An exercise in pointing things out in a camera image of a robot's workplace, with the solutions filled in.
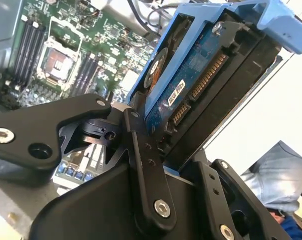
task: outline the green circuit board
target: green circuit board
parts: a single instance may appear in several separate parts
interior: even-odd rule
[[[82,41],[70,28],[52,22],[52,18],[72,25],[83,36]],[[93,8],[85,0],[58,0],[53,5],[45,0],[26,0],[12,50],[9,65],[11,72],[16,65],[23,29],[29,20],[46,28],[45,41],[52,37],[74,51],[80,45],[81,60],[87,53],[99,56],[97,71],[92,76],[86,93],[100,93],[100,90],[105,93],[120,89],[120,82],[127,72],[132,71],[138,75],[154,50],[142,36],[117,22],[107,12]],[[36,64],[39,64],[39,58],[40,54],[36,58]],[[67,98],[70,90],[64,90],[60,85],[40,78],[34,70],[27,88],[17,93],[18,102],[21,107],[47,103]]]

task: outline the person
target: person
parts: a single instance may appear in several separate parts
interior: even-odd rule
[[[280,141],[241,178],[293,240],[302,230],[293,219],[302,193],[302,157]]]

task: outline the black cable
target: black cable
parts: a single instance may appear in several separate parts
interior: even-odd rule
[[[158,12],[158,11],[161,11],[161,10],[164,10],[164,9],[175,9],[179,6],[179,4],[175,4],[175,3],[171,3],[171,4],[168,4],[168,5],[164,5],[164,6],[160,6],[159,8],[156,8],[154,9],[152,12],[149,13],[149,15],[147,16],[147,23],[152,26],[152,27],[156,27],[158,29],[161,29],[161,14],[159,14],[159,22],[157,24],[152,24],[151,23],[151,16],[152,14],[154,14],[155,12]]]
[[[143,21],[141,20],[140,16],[138,15],[138,13],[137,13],[137,11],[136,11],[136,8],[135,8],[135,6],[134,6],[132,0],[127,0],[127,2],[129,3],[129,6],[130,6],[130,8],[131,8],[131,10],[132,10],[132,12],[133,12],[133,14],[134,14],[136,20],[139,22],[139,24],[140,24],[147,32],[149,32],[149,33],[151,33],[151,34],[154,34],[154,35],[160,37],[160,35],[159,35],[157,32],[154,32],[152,29],[150,29],[150,28],[147,26],[147,24],[146,24],[145,22],[143,22]]]
[[[285,150],[285,149],[281,146],[280,143],[277,143],[277,144],[279,144],[280,148],[282,148],[282,150],[285,151],[287,154],[290,154],[291,156],[294,156],[294,157],[296,157],[296,158],[298,158],[298,159],[302,159],[302,157],[297,156],[297,155],[295,155],[295,154],[292,154],[292,153],[290,153],[289,151]]]

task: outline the motherboard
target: motherboard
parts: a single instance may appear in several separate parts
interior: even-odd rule
[[[25,0],[0,104],[14,110],[85,93],[124,102],[155,45],[86,0]]]

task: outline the black metal bracket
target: black metal bracket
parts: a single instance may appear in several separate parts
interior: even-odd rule
[[[109,161],[111,168],[129,161],[137,227],[146,235],[164,235],[176,224],[176,212],[157,147],[134,109],[123,112],[122,142]]]
[[[110,111],[102,97],[86,94],[0,113],[0,129],[7,130],[0,130],[0,178],[31,186],[48,182],[78,125]]]
[[[211,167],[220,177],[233,222],[242,236],[248,234],[251,240],[290,239],[227,162],[217,159]]]

